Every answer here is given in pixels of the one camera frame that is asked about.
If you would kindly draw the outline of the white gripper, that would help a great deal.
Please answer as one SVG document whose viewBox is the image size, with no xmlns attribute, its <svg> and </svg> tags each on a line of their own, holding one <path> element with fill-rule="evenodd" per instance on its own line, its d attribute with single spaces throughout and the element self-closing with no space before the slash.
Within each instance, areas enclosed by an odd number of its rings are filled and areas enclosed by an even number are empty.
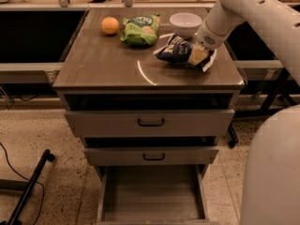
<svg viewBox="0 0 300 225">
<path fill-rule="evenodd" d="M 210 51 L 220 47 L 228 38 L 228 35 L 218 35 L 213 32 L 206 21 L 203 21 L 197 32 L 197 41 L 192 48 L 188 62 L 192 66 L 206 63 L 210 58 Z"/>
</svg>

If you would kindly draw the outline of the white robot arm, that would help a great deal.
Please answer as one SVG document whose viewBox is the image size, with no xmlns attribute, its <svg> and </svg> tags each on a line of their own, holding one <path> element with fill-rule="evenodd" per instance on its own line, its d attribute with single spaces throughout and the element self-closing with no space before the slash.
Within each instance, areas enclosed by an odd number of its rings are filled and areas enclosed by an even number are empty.
<svg viewBox="0 0 300 225">
<path fill-rule="evenodd" d="M 217 0 L 197 32 L 208 50 L 248 23 L 300 83 L 300 13 L 278 0 Z M 300 106 L 270 116 L 247 155 L 240 225 L 300 225 Z"/>
</svg>

